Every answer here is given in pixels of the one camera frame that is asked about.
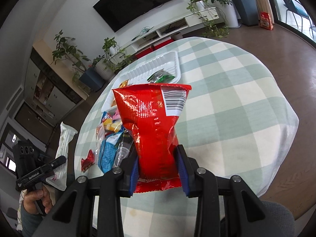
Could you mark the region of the person's left hand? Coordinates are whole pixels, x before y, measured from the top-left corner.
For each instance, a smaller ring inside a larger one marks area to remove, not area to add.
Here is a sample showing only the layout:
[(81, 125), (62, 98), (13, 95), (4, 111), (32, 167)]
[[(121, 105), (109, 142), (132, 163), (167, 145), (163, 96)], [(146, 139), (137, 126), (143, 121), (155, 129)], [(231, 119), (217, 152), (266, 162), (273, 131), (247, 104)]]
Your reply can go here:
[(33, 215), (38, 214), (39, 212), (35, 204), (36, 201), (42, 202), (46, 214), (48, 214), (53, 207), (50, 193), (45, 186), (42, 186), (42, 189), (27, 192), (27, 194), (25, 194), (23, 201), (25, 211)]

